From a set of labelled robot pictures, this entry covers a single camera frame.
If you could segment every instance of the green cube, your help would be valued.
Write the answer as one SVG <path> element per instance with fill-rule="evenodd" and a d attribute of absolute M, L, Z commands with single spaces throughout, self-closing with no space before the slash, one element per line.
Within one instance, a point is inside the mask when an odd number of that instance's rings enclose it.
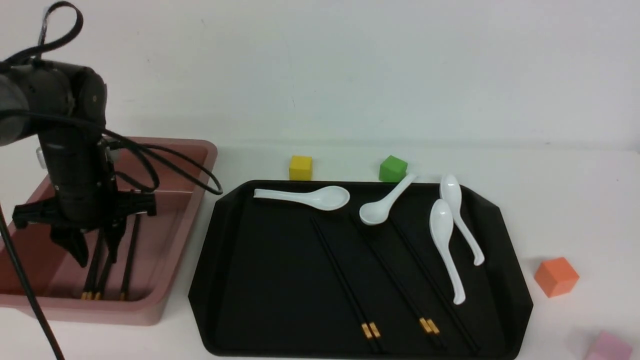
<path fill-rule="evenodd" d="M 383 183 L 399 183 L 406 176 L 407 163 L 395 156 L 389 156 L 380 164 L 378 179 Z"/>

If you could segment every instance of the gold chopstick tip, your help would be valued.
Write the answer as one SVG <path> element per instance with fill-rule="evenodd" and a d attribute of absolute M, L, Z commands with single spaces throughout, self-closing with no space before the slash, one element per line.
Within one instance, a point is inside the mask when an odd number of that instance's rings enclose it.
<path fill-rule="evenodd" d="M 371 328 L 371 332 L 373 333 L 373 336 L 376 339 L 380 339 L 381 335 L 380 335 L 380 331 L 378 331 L 378 327 L 376 326 L 376 323 L 370 322 L 369 327 Z"/>
<path fill-rule="evenodd" d="M 440 334 L 440 329 L 438 329 L 432 319 L 427 320 L 427 324 L 429 324 L 429 327 L 431 328 L 431 330 L 433 330 L 433 332 L 435 332 L 436 335 Z"/>
<path fill-rule="evenodd" d="M 362 323 L 362 331 L 364 331 L 364 336 L 367 337 L 368 340 L 373 339 L 373 335 L 371 334 L 371 330 L 369 329 L 369 326 L 367 325 L 367 323 Z"/>
<path fill-rule="evenodd" d="M 427 334 L 433 333 L 433 329 L 429 326 L 429 323 L 427 323 L 427 320 L 425 320 L 424 318 L 420 318 L 419 321 L 420 321 L 420 325 L 422 326 L 424 331 L 426 331 Z"/>

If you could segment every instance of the chopstick pair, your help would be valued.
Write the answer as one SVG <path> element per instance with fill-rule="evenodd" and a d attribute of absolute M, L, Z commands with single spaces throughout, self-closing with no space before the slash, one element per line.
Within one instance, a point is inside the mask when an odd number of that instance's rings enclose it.
<path fill-rule="evenodd" d="M 107 252 L 107 258 L 104 261 L 102 267 L 102 275 L 97 281 L 100 262 L 102 261 L 102 252 L 104 251 L 104 233 L 102 230 L 98 231 L 98 240 L 95 244 L 95 250 L 93 250 L 93 256 L 91 258 L 91 265 L 89 265 L 89 271 L 86 274 L 86 280 L 84 281 L 84 289 L 81 296 L 81 300 L 101 300 L 104 294 L 104 288 L 107 285 L 109 279 L 109 273 L 111 272 L 111 265 L 113 264 L 111 256 Z"/>
<path fill-rule="evenodd" d="M 394 229 L 398 233 L 398 235 L 400 235 L 400 239 L 402 239 L 402 241 L 404 243 L 404 246 L 411 253 L 411 255 L 413 257 L 413 260 L 416 262 L 416 264 L 418 264 L 418 267 L 420 268 L 420 271 L 422 272 L 422 275 L 427 279 L 427 282 L 429 283 L 429 285 L 431 285 L 431 288 L 434 289 L 435 293 L 437 294 L 438 298 L 440 299 L 440 302 L 442 303 L 444 308 L 449 313 L 449 316 L 451 317 L 451 319 L 455 323 L 455 326 L 462 333 L 462 336 L 464 337 L 465 341 L 467 342 L 467 345 L 469 346 L 471 351 L 477 353 L 478 350 L 480 350 L 480 346 L 478 345 L 478 343 L 475 341 L 475 339 L 471 335 L 471 332 L 469 332 L 469 329 L 462 322 L 462 320 L 458 316 L 458 313 L 454 310 L 453 306 L 451 305 L 451 301 L 448 301 L 447 298 L 445 297 L 444 292 L 439 287 L 438 283 L 434 280 L 433 276 L 431 275 L 431 272 L 429 271 L 429 268 L 424 263 L 422 258 L 418 255 L 418 251 L 413 246 L 413 244 L 411 243 L 411 241 L 409 240 L 407 235 L 404 233 L 404 231 L 402 230 L 402 227 L 393 218 L 390 218 L 390 221 L 391 221 L 392 226 L 394 227 Z"/>
<path fill-rule="evenodd" d="M 375 353 L 381 353 L 381 354 L 385 353 L 386 351 L 380 340 L 382 337 L 380 330 L 376 326 L 376 323 L 371 321 L 372 319 L 368 318 L 367 315 L 364 313 L 364 310 L 362 309 L 362 305 L 358 301 L 358 298 L 356 297 L 353 291 L 353 288 L 351 287 L 351 285 L 349 284 L 349 281 L 344 275 L 344 272 L 342 271 L 342 268 L 340 267 L 340 264 L 338 263 L 335 257 L 333 249 L 331 248 L 331 245 L 329 244 L 327 239 L 324 237 L 324 233 L 322 232 L 320 225 L 317 223 L 314 217 L 311 217 L 310 219 L 311 219 L 312 225 L 314 226 L 314 229 L 316 230 L 317 237 L 320 240 L 320 243 L 322 244 L 327 257 L 329 258 L 329 262 L 333 267 L 333 271 L 335 272 L 336 276 L 340 281 L 342 290 L 345 296 L 347 296 L 347 299 L 349 299 L 349 305 L 351 306 L 351 310 L 354 312 L 356 318 L 358 319 L 358 322 L 360 323 L 360 327 L 362 328 L 362 332 L 364 333 L 365 338 L 369 341 L 369 346 L 371 347 L 371 350 Z"/>
<path fill-rule="evenodd" d="M 89 271 L 86 274 L 86 280 L 84 281 L 84 288 L 82 292 L 81 300 L 93 300 L 93 294 L 96 292 L 96 277 L 98 274 L 98 266 L 100 258 L 102 257 L 102 248 L 104 244 L 104 234 L 102 230 L 98 232 L 98 240 L 95 243 L 95 249 L 93 250 L 93 256 L 91 258 L 91 265 L 89 265 Z"/>
<path fill-rule="evenodd" d="M 407 289 L 404 287 L 404 285 L 398 278 L 396 272 L 385 260 L 382 254 L 382 251 L 378 249 L 377 243 L 374 240 L 370 239 L 369 236 L 362 229 L 363 225 L 360 222 L 360 219 L 354 216 L 353 214 L 349 218 L 351 219 L 352 223 L 360 233 L 360 236 L 363 238 L 364 242 L 371 249 L 371 252 L 374 254 L 375 258 L 378 260 L 378 263 L 384 268 L 385 272 L 387 273 L 387 276 L 389 277 L 391 282 L 394 284 L 394 286 L 402 296 L 405 304 L 414 313 L 414 316 L 417 318 L 420 327 L 422 327 L 422 330 L 424 330 L 428 338 L 433 342 L 433 344 L 437 348 L 441 350 L 445 349 L 446 345 L 442 341 L 442 338 L 440 338 L 440 329 L 436 326 L 435 322 L 431 318 L 423 314 L 423 312 L 420 310 L 420 307 L 416 304 L 415 300 L 413 299 L 409 291 L 407 291 Z"/>
<path fill-rule="evenodd" d="M 129 243 L 129 251 L 127 253 L 127 263 L 125 265 L 124 275 L 122 277 L 122 286 L 120 288 L 120 301 L 127 301 L 129 297 L 129 283 L 131 281 L 131 270 L 133 268 L 134 253 L 136 251 L 136 244 L 138 242 L 138 233 L 140 232 L 140 214 L 136 214 L 135 221 L 133 223 L 133 232 L 131 235 L 131 242 Z M 111 256 L 107 254 L 104 260 L 104 266 L 102 267 L 102 274 L 96 284 L 96 278 L 98 274 L 98 267 L 100 263 L 100 257 L 102 256 L 104 243 L 104 234 L 102 231 L 98 233 L 98 240 L 93 251 L 93 257 L 87 278 L 84 282 L 84 290 L 81 296 L 82 300 L 102 300 L 104 292 L 109 280 L 109 273 L 113 266 L 113 260 Z"/>

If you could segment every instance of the black tray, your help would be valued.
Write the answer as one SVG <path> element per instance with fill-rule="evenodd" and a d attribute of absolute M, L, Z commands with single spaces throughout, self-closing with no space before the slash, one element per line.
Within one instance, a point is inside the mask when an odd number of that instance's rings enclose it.
<path fill-rule="evenodd" d="M 256 188 L 330 184 L 351 193 L 337 211 L 253 198 Z M 205 348 L 225 356 L 514 359 L 533 303 L 500 209 L 463 188 L 462 216 L 486 261 L 473 265 L 456 229 L 450 249 L 467 300 L 455 306 L 429 235 L 437 184 L 412 184 L 381 225 L 359 221 L 360 206 L 393 187 L 250 181 L 218 200 L 189 292 Z M 425 331 L 426 320 L 438 335 Z M 362 324 L 370 322 L 379 338 L 367 339 Z"/>

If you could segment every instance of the ceramic spoon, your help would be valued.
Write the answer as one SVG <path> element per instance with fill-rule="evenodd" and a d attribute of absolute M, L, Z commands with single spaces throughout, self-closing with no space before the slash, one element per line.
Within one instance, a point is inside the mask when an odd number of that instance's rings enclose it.
<path fill-rule="evenodd" d="M 345 188 L 327 186 L 310 193 L 279 192 L 276 190 L 255 189 L 256 199 L 273 199 L 298 202 L 323 211 L 337 210 L 347 204 L 351 195 Z"/>
<path fill-rule="evenodd" d="M 362 222 L 367 225 L 378 225 L 385 222 L 389 217 L 391 207 L 416 177 L 418 177 L 416 174 L 407 174 L 382 200 L 364 204 L 360 208 L 360 219 Z"/>
<path fill-rule="evenodd" d="M 449 241 L 453 233 L 453 216 L 451 215 L 451 208 L 449 208 L 446 201 L 438 199 L 433 204 L 431 215 L 429 216 L 429 230 L 431 231 L 433 242 L 436 244 L 442 261 L 444 261 L 444 265 L 449 273 L 449 278 L 451 279 L 451 284 L 453 285 L 453 303 L 460 305 L 465 301 L 467 296 L 465 295 L 465 289 L 462 286 L 460 275 L 458 275 L 456 264 L 453 262 L 451 252 L 449 251 Z"/>
<path fill-rule="evenodd" d="M 458 226 L 458 229 L 460 229 L 460 232 L 465 237 L 471 251 L 474 253 L 474 265 L 482 265 L 482 263 L 484 263 L 484 254 L 482 249 L 480 249 L 476 238 L 471 231 L 469 231 L 469 228 L 460 215 L 460 207 L 462 206 L 462 189 L 460 188 L 460 184 L 458 184 L 458 180 L 455 176 L 445 175 L 442 177 L 442 181 L 440 182 L 440 197 L 449 204 L 449 207 L 453 212 L 453 221 L 456 223 L 456 226 Z"/>

